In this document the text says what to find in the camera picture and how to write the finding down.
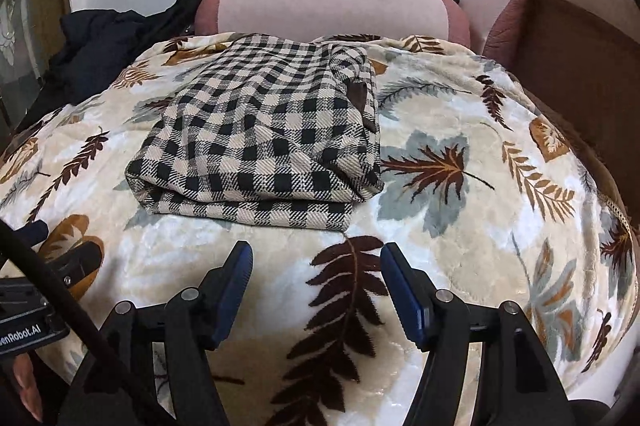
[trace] black cable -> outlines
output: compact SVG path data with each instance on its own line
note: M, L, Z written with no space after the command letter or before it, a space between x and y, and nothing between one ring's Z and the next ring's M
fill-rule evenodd
M177 426L178 422L162 408L156 399L127 369L109 343L95 327L94 322L74 300L65 284L58 279L38 255L23 244L4 221L0 219L0 253L22 271L56 312L78 335L97 362L120 381L122 388L151 414L157 424Z

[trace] silver screw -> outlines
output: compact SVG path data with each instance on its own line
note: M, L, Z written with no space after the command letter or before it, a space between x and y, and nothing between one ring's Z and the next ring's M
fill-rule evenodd
M131 303L128 301L121 301L116 305L116 314L126 314L131 310Z
M180 298L182 298L185 301L193 301L195 298L198 297L200 293L198 292L198 289L185 289L184 291L182 291L182 294L180 294Z
M449 303L453 300L453 294L451 293L451 291L448 291L446 289L438 289L436 291L436 298L439 301L442 301L442 303Z
M504 310L506 310L510 314L517 314L520 310L520 307L518 307L518 304L515 301L505 301L503 303L503 306Z

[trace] checkered fabric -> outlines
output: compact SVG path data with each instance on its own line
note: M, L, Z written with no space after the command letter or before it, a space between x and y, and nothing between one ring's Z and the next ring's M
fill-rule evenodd
M353 202L383 187L366 52L253 34L211 59L127 167L140 204L150 213L347 229ZM350 101L353 91L360 101Z

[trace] plaid pattern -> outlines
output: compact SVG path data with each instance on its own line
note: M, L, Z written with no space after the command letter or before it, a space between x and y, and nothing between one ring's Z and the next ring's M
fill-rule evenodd
M355 46L239 38L164 110L133 194L151 213L343 231L383 187L373 77Z

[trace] leaf-print blanket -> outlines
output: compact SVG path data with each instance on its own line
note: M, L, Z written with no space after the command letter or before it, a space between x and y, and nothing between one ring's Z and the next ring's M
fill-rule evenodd
M125 167L161 110L235 39L156 44L4 157L0 217L14 228L47 222L42 257L88 239L102 247L97 277L78 293L96 324L120 300L152 305L198 285L247 240L254 273L231 335L209 356L231 424L402 424L426 356L405 339L380 277L380 247L395 241L466 301L516 300L566 389L596 370L636 305L632 229L516 79L462 46L346 38L376 72L385 189L356 205L345 233L140 208ZM70 380L84 349L71 334L40 354ZM479 354L472 345L459 424L470 419ZM170 406L161 348L156 365Z

